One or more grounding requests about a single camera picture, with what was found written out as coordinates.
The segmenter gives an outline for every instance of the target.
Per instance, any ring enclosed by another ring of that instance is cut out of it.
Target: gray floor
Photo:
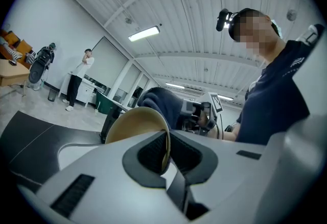
[[[101,131],[106,115],[95,113],[95,108],[82,103],[75,103],[74,110],[67,112],[67,104],[62,102],[64,95],[56,97],[54,102],[48,101],[49,87],[44,86],[39,91],[30,88],[26,96],[22,96],[19,86],[0,87],[0,135],[10,119],[17,111],[35,118],[74,129]]]

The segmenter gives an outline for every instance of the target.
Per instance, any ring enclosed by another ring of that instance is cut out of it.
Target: fluorescent light
[[[159,32],[160,32],[159,28],[157,26],[154,26],[144,31],[138,32],[137,34],[133,34],[130,37],[128,37],[128,39],[131,42],[133,42],[141,38],[148,37],[150,35],[158,34]]]
[[[173,87],[176,87],[176,88],[181,88],[181,89],[185,89],[184,86],[180,86],[180,85],[175,85],[175,84],[171,84],[171,83],[166,83],[168,86],[173,86]]]
[[[228,101],[232,101],[232,100],[233,100],[233,98],[226,97],[226,96],[222,96],[222,95],[219,95],[219,94],[218,94],[218,97],[219,97],[219,98],[222,98],[222,99],[226,99],[226,100],[228,100]]]

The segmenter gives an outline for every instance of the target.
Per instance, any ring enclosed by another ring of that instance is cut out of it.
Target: navy t-shirt
[[[262,71],[248,94],[237,122],[236,141],[266,145],[272,134],[286,131],[309,115],[307,105],[292,80],[312,47],[288,41],[282,52]]]

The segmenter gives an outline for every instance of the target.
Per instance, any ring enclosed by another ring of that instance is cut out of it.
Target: black pants
[[[69,101],[69,105],[72,107],[74,107],[78,88],[80,87],[81,82],[82,78],[75,75],[71,76],[67,89],[67,101]]]

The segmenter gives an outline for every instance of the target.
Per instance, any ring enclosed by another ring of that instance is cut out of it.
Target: black mat
[[[0,151],[17,182],[36,192],[59,171],[58,152],[69,143],[101,144],[101,140],[98,132],[54,125],[18,111],[0,138]]]

